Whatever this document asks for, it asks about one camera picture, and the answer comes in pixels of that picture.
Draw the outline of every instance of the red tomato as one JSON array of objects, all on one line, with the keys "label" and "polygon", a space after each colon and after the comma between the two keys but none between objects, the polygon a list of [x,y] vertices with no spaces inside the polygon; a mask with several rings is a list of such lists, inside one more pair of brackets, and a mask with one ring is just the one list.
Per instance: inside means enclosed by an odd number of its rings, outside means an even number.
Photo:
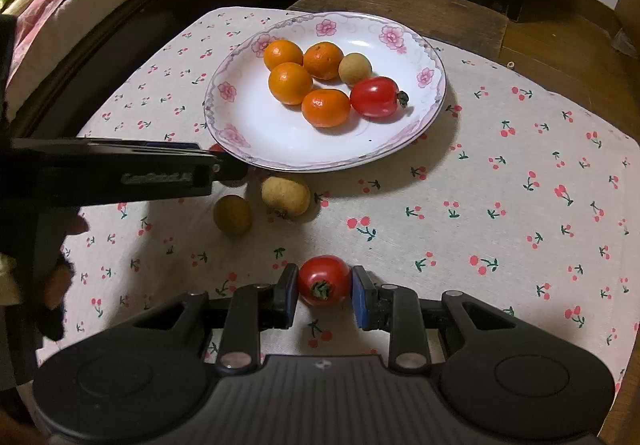
[{"label": "red tomato", "polygon": [[409,97],[386,76],[373,76],[359,81],[351,89],[351,107],[367,118],[384,118],[395,113],[398,103],[406,107]]},{"label": "red tomato", "polygon": [[349,267],[333,255],[312,257],[298,272],[298,291],[312,306],[342,302],[351,294]]}]

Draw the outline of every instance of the white plate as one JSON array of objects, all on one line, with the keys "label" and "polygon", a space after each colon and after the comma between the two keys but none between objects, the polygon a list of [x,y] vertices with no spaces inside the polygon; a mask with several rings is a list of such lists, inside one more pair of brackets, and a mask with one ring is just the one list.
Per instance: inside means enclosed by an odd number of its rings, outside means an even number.
[{"label": "white plate", "polygon": [[[300,106],[285,106],[269,91],[264,49],[277,39],[302,51],[330,41],[362,53],[377,75],[392,78],[409,95],[406,109],[371,121],[351,109],[347,122],[316,129]],[[347,85],[314,81],[318,87]],[[391,154],[420,136],[443,103],[442,61],[416,32],[382,17],[350,12],[312,13],[280,22],[245,40],[211,77],[205,99],[209,132],[228,152],[255,166],[290,172],[325,172],[362,165]]]}]

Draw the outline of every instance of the tablecloth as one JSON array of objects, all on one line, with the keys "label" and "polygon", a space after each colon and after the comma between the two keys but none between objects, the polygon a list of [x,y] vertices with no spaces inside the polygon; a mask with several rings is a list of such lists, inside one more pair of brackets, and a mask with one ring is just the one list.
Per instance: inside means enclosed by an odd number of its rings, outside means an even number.
[{"label": "tablecloth", "polygon": [[[239,42],[297,14],[207,13],[136,70],[79,136],[210,147],[210,76]],[[276,281],[287,262],[330,253],[421,298],[463,290],[590,350],[619,387],[640,319],[638,144],[514,71],[430,42],[448,79],[435,123],[382,160],[305,175],[314,202],[300,219],[268,211],[258,170],[242,183],[215,183],[208,197],[83,208],[90,231],[62,248],[76,267],[65,337],[47,341],[39,359],[186,289],[228,297]],[[226,194],[251,203],[254,225],[241,239],[213,223],[212,206]],[[207,360],[219,341],[220,331]],[[385,357],[388,335],[358,330],[348,303],[300,303],[292,329],[263,332],[261,346]]]}]

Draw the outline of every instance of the mandarin orange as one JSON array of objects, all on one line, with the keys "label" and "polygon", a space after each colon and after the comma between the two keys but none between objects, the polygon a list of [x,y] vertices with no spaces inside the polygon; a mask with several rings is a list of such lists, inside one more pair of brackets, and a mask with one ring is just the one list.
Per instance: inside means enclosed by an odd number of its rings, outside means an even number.
[{"label": "mandarin orange", "polygon": [[301,104],[313,85],[307,70],[294,62],[277,65],[269,75],[271,94],[287,105]]},{"label": "mandarin orange", "polygon": [[302,65],[302,50],[289,40],[276,40],[264,51],[264,65],[273,70],[284,62],[294,62]]},{"label": "mandarin orange", "polygon": [[338,76],[338,67],[344,54],[331,42],[319,42],[311,46],[303,57],[302,65],[315,78],[331,80]]},{"label": "mandarin orange", "polygon": [[340,89],[315,89],[302,102],[302,115],[314,127],[335,127],[349,117],[349,97]]}]

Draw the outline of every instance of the bed frame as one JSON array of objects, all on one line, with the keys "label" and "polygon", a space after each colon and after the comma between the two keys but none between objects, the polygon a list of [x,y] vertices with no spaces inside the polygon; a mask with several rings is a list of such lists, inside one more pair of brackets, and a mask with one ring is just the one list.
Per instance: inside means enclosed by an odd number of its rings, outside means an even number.
[{"label": "bed frame", "polygon": [[75,136],[135,69],[207,11],[264,1],[128,0],[38,86],[12,121],[12,136]]}]

